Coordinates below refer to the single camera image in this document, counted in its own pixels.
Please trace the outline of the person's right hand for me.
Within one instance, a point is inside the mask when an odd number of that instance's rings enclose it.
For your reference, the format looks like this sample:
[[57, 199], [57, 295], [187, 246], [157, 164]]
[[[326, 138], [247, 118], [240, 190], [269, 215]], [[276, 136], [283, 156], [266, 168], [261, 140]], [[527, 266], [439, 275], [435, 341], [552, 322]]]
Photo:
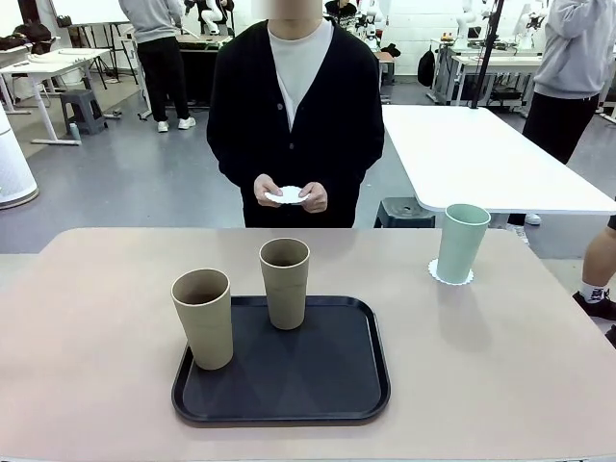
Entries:
[[269, 199], [269, 194], [273, 196], [281, 196], [280, 188], [273, 182], [270, 176], [260, 174], [253, 184], [255, 198], [260, 206], [278, 208], [279, 203]]

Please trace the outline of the person's left hand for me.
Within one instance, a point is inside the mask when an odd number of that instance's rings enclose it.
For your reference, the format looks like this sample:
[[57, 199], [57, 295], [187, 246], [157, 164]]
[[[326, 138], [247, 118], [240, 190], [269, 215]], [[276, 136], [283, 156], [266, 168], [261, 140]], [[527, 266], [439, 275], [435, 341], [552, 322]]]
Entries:
[[328, 195], [325, 187], [319, 182], [307, 184], [300, 192], [301, 207], [309, 214], [322, 213], [327, 209]]

